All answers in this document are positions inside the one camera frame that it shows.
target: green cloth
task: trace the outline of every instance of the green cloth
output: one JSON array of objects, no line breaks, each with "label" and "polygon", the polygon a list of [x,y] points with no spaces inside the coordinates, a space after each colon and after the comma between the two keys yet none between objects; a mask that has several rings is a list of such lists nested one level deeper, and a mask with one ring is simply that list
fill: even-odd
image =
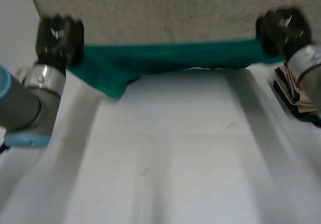
[{"label": "green cloth", "polygon": [[68,70],[110,97],[121,97],[126,87],[144,75],[192,67],[246,68],[253,63],[275,63],[264,55],[258,39],[227,42],[85,46],[84,60]]}]

